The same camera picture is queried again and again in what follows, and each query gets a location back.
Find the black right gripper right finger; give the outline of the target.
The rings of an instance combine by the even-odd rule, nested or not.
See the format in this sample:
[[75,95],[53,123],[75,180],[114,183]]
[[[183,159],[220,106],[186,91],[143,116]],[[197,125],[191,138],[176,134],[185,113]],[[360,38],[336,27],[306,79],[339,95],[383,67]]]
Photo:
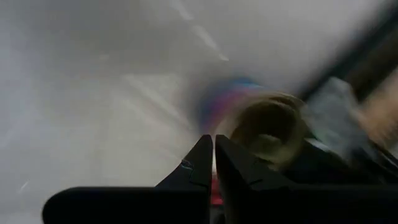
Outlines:
[[226,224],[398,224],[398,185],[298,184],[224,135],[215,157]]

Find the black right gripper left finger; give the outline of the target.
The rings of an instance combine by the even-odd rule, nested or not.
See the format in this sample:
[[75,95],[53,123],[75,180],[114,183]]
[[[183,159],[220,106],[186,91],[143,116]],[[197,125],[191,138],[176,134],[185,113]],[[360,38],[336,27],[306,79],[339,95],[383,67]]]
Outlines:
[[43,206],[44,224],[204,224],[209,221],[213,142],[203,135],[154,187],[73,187]]

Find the gold lid seafood can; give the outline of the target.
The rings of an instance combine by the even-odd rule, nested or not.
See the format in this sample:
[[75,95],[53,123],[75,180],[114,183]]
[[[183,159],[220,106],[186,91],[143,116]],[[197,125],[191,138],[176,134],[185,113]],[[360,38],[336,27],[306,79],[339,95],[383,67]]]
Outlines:
[[268,90],[253,79],[233,77],[207,86],[197,104],[201,132],[226,136],[281,171],[297,157],[308,133],[303,101]]

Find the red tape strip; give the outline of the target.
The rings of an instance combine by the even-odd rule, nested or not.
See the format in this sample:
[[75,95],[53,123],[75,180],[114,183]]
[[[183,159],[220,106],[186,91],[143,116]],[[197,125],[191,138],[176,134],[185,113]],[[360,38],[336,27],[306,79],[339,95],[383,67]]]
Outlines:
[[220,183],[216,174],[212,175],[210,202],[214,206],[223,205],[223,199],[220,193]]

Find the grey metal bracket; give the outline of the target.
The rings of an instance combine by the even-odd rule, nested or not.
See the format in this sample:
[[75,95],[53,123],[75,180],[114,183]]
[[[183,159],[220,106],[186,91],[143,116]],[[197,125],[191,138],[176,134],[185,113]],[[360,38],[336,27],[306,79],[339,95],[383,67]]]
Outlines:
[[301,109],[313,135],[309,142],[350,161],[354,151],[368,140],[355,118],[357,108],[351,86],[338,78],[330,78]]

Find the black aluminium table frame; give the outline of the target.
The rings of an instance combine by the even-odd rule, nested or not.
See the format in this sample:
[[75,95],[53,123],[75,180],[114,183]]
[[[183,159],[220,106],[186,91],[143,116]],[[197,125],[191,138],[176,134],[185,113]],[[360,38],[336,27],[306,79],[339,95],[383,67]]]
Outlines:
[[[302,98],[306,105],[308,99],[330,78],[338,78],[352,88],[358,102],[355,112],[358,120],[359,109],[366,98],[397,68],[398,2],[386,9],[382,17]],[[398,185],[398,141],[384,148],[366,135],[366,144],[354,151],[350,161],[314,146],[307,139],[303,151],[284,174],[294,182],[305,184]]]

